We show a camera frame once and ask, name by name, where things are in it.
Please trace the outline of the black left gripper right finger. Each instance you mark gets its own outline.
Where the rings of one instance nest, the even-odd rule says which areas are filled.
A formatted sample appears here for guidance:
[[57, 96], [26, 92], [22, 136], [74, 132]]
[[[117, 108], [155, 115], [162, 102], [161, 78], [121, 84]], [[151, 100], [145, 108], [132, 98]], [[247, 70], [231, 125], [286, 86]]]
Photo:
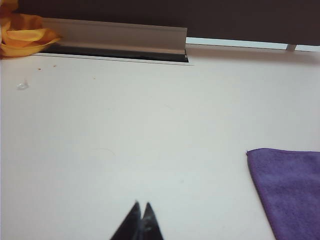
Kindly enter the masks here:
[[156, 214], [148, 202], [145, 206], [141, 220], [141, 239], [142, 240], [164, 240]]

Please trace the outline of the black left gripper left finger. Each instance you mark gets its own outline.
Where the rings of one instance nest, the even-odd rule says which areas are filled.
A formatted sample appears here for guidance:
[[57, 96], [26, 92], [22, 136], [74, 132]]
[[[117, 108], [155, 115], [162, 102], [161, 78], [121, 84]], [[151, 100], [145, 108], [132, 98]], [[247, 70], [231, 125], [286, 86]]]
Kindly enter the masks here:
[[136, 201], [110, 240], [139, 240], [140, 230], [141, 208], [139, 202]]

